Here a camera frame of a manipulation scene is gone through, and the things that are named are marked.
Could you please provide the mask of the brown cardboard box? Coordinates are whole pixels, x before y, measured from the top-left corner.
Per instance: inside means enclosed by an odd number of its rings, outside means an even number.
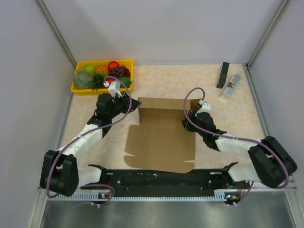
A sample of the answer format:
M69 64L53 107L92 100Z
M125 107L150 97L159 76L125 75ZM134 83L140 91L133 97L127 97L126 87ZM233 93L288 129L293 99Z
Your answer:
M184 129L185 112L197 111L198 99L138 99L139 124L131 125L124 161L133 168L188 173L194 169L196 135Z

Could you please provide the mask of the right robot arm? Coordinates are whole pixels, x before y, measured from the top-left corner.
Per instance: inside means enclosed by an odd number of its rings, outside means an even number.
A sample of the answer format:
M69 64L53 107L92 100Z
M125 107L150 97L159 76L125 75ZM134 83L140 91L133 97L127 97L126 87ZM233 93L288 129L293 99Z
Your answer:
M226 167L227 173L221 179L225 187L233 188L239 181L254 181L273 189L283 188L288 184L289 176L296 172L296 162L275 137L252 140L233 136L218 129L207 112L184 114L184 129L199 134L207 147L251 160L250 163L235 162Z

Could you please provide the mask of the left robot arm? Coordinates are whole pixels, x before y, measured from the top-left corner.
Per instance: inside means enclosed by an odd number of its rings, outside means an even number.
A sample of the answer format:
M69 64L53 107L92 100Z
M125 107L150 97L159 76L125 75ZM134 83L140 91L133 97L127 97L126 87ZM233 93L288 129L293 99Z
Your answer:
M99 95L94 114L82 131L65 146L45 154L40 186L66 197L90 184L97 188L105 187L108 177L102 174L104 167L93 164L79 169L77 163L96 142L106 136L116 116L127 115L140 105L139 100L130 98L127 93L121 96Z

